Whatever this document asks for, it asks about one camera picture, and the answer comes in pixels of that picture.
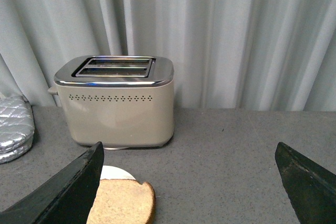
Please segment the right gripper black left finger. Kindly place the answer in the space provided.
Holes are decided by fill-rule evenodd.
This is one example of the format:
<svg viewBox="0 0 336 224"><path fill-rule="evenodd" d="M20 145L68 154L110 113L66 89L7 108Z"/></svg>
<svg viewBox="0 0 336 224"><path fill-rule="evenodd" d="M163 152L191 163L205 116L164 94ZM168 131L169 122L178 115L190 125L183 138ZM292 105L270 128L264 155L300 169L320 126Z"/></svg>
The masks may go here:
<svg viewBox="0 0 336 224"><path fill-rule="evenodd" d="M101 142L1 212L1 223L86 223L100 184Z"/></svg>

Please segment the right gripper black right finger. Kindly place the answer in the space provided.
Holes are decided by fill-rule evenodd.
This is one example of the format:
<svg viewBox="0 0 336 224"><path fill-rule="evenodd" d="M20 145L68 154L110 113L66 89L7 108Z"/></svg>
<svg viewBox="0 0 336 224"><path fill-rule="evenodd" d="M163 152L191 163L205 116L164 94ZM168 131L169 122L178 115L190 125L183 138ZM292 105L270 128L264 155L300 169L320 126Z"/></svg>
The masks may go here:
<svg viewBox="0 0 336 224"><path fill-rule="evenodd" d="M335 223L335 174L279 142L275 160L300 223Z"/></svg>

